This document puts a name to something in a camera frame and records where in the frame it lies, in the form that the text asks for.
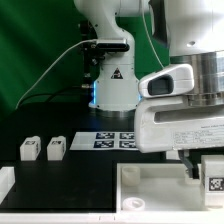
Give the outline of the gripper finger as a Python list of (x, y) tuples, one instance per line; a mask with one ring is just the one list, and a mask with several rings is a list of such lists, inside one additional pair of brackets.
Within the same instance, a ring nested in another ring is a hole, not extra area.
[(193, 154), (189, 150), (179, 150), (178, 156), (180, 161), (185, 165), (188, 176), (191, 179), (198, 179), (198, 162), (193, 158)]

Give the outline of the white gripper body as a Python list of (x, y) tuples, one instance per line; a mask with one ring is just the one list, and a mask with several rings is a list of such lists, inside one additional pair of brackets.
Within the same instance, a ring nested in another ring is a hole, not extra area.
[(184, 96), (142, 99), (134, 119), (142, 153), (224, 146), (224, 105), (189, 107)]

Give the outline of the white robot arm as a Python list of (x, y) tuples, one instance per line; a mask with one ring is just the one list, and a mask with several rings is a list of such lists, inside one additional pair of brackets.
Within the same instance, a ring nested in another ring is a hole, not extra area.
[[(99, 53), (91, 108), (134, 113), (143, 153), (175, 151), (192, 178), (188, 150), (224, 147), (224, 0), (74, 0), (93, 26)], [(151, 16), (148, 31), (169, 50), (168, 65), (138, 79), (135, 40), (117, 18)]]

